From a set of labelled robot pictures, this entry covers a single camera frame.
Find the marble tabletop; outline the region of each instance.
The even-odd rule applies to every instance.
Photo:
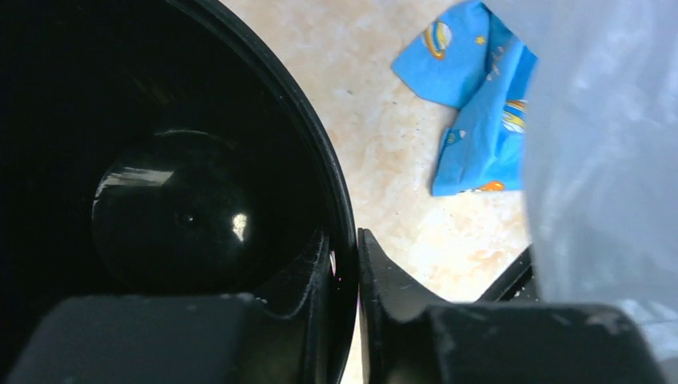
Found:
[[[443,298],[472,301],[527,246],[516,192],[432,198],[455,110],[415,96],[391,61],[456,0],[221,0],[281,59],[327,129],[359,227]],[[356,333],[343,383],[359,383]]]

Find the blue cloth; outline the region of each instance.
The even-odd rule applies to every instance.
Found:
[[[453,6],[393,62],[420,98],[460,109],[442,135],[433,196],[519,190],[528,48],[479,1]]]

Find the countertop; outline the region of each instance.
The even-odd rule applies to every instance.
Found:
[[[455,111],[415,96],[391,61],[455,0],[222,0],[294,76],[339,157],[359,227],[451,301],[475,300],[528,245],[517,192],[432,198]],[[360,383],[356,333],[343,383]]]

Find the beige stone surface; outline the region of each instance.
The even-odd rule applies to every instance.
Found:
[[[357,225],[443,298],[477,298],[528,244],[521,195],[432,198],[438,141],[455,111],[418,99],[389,69],[453,2],[222,1],[311,100],[337,151]],[[362,382],[357,337],[343,383]]]

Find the black container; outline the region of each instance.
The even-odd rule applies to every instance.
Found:
[[[216,0],[8,0],[0,26],[3,368],[64,298],[252,291],[322,228],[338,382],[353,214],[320,120],[264,43]]]

